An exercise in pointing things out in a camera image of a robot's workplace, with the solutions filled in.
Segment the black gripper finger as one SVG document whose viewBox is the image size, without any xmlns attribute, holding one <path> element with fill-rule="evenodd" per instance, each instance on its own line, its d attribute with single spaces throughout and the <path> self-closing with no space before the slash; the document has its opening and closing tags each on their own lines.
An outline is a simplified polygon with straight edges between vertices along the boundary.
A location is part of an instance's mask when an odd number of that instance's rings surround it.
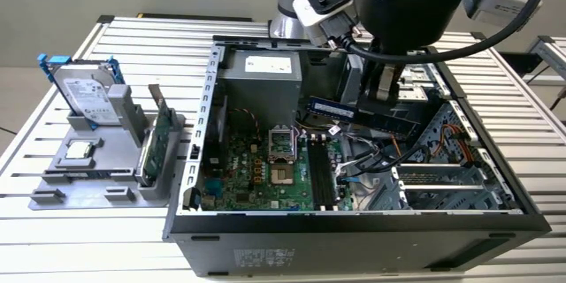
<svg viewBox="0 0 566 283">
<path fill-rule="evenodd" d="M 356 107 L 373 113 L 387 113 L 396 105 L 399 77 L 400 65 L 365 60 Z"/>
</svg>

